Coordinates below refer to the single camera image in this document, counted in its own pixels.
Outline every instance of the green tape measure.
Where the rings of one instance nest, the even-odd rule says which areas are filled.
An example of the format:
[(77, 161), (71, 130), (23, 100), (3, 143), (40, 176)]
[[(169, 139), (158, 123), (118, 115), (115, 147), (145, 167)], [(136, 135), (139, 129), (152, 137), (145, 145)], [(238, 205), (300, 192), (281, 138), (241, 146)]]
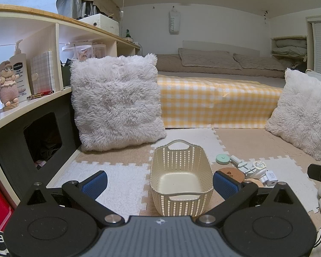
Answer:
[(218, 164), (226, 165), (229, 164), (230, 158), (228, 155), (221, 153), (216, 156), (215, 160)]

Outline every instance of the white box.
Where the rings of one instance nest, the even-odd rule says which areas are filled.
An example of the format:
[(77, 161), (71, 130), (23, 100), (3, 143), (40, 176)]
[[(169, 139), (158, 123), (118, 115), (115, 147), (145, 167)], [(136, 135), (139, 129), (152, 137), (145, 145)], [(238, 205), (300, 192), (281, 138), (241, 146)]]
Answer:
[(80, 21), (119, 36), (119, 22), (101, 13), (82, 18)]

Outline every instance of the cream woven basket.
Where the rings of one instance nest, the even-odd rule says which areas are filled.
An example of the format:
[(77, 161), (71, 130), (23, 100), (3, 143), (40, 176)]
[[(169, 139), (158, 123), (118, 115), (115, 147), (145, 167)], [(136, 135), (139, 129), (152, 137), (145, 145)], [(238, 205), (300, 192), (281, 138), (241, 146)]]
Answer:
[[(182, 142), (184, 150), (169, 146)], [(151, 161), (150, 184), (157, 211), (163, 216), (202, 214), (213, 193), (213, 171), (203, 148), (174, 140), (156, 148)]]

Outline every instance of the yellow checkered blanket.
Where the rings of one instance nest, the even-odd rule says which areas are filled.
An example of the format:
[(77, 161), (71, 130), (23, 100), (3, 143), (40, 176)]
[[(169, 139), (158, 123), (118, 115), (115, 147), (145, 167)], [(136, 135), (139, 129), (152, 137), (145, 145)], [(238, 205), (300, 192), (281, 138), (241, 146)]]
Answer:
[(254, 81), (158, 75), (165, 127), (263, 129), (282, 93)]

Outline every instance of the circular pad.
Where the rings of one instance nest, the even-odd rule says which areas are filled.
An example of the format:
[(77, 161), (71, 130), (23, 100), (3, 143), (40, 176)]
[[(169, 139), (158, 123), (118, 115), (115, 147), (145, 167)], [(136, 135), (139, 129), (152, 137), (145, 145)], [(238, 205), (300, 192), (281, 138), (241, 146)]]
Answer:
[(72, 257), (86, 250), (97, 233), (88, 214), (40, 204), (18, 208), (5, 228), (4, 239), (14, 256)]
[(226, 155), (226, 154), (223, 154), (223, 153), (218, 154), (218, 155), (216, 156), (215, 160), (216, 160), (216, 162), (217, 162), (218, 164), (222, 164), (222, 165), (229, 164), (229, 162), (230, 162), (229, 156)]
[(315, 227), (294, 205), (271, 204), (231, 214), (223, 225), (228, 243), (243, 256), (307, 256), (315, 244)]

